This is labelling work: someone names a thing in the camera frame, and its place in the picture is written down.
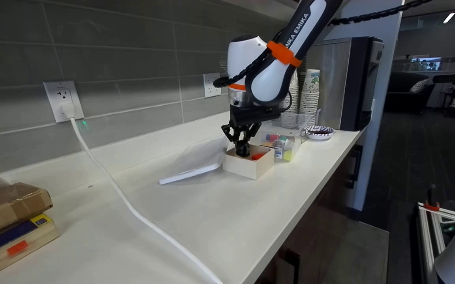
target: white box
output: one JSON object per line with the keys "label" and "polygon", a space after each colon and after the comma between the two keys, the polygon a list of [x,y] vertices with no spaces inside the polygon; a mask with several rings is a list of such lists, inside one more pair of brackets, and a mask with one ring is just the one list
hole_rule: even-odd
{"label": "white box", "polygon": [[223,163],[223,170],[226,173],[233,173],[242,177],[255,179],[258,181],[263,177],[269,170],[275,165],[275,151],[267,147],[256,147],[250,146],[250,157],[241,158],[234,154],[234,149],[231,149],[226,154],[226,160]]}

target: white cable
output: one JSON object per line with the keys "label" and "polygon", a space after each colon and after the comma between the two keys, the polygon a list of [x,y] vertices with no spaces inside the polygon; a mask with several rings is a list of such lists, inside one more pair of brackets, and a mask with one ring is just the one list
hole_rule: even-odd
{"label": "white cable", "polygon": [[168,236],[165,231],[162,231],[158,226],[155,226],[154,223],[151,223],[147,218],[144,218],[135,207],[133,204],[128,201],[128,198],[124,195],[122,188],[119,187],[119,184],[116,182],[116,179],[111,176],[111,173],[98,162],[97,157],[92,155],[90,149],[87,147],[86,141],[81,136],[81,132],[76,125],[75,119],[70,119],[73,132],[76,135],[76,138],[79,140],[79,143],[83,144],[86,154],[89,155],[89,158],[102,170],[102,173],[109,179],[109,182],[113,184],[114,190],[117,192],[117,195],[120,196],[120,200],[124,201],[124,204],[128,207],[128,211],[136,217],[136,220],[139,220],[141,223],[144,223],[146,226],[149,226],[152,231],[155,231],[158,236],[162,236],[165,241],[168,241],[168,244],[171,244],[173,247],[176,247],[185,258],[188,258],[207,278],[211,278],[215,284],[223,284],[223,282],[220,282],[220,278],[206,266],[203,264],[193,253],[190,253],[185,247],[182,247],[176,239],[173,239],[171,236]]}

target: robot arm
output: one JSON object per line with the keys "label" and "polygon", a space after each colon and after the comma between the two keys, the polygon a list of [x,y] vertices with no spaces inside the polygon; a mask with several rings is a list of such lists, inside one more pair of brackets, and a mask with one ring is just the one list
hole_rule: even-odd
{"label": "robot arm", "polygon": [[278,119],[285,111],[291,76],[331,23],[343,0],[302,0],[288,28],[264,43],[260,37],[233,40],[228,51],[228,76],[215,87],[228,87],[231,122],[225,135],[239,157],[248,157],[248,141],[261,122]]}

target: electrical outlet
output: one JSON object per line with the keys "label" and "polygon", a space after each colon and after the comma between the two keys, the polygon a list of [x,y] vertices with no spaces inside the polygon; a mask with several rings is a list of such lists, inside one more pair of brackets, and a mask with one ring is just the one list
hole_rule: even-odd
{"label": "electrical outlet", "polygon": [[79,95],[76,94],[76,87],[73,81],[43,83],[43,87],[49,97],[49,103],[51,103],[54,119],[57,124],[70,121],[64,114],[64,106],[68,106],[68,105],[73,105],[75,119],[84,117],[81,100],[79,100]]}
{"label": "electrical outlet", "polygon": [[204,83],[204,89],[206,89],[206,99],[220,97],[223,94],[222,89],[217,89],[214,86],[214,81],[217,81],[218,78],[220,78],[218,73],[203,75],[203,83]]}

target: backsplash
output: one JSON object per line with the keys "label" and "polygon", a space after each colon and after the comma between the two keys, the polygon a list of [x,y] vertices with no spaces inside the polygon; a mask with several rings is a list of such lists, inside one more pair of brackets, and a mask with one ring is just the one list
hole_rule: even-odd
{"label": "backsplash", "polygon": [[0,173],[79,152],[41,83],[75,81],[92,147],[228,111],[203,75],[283,23],[212,0],[0,0]]}

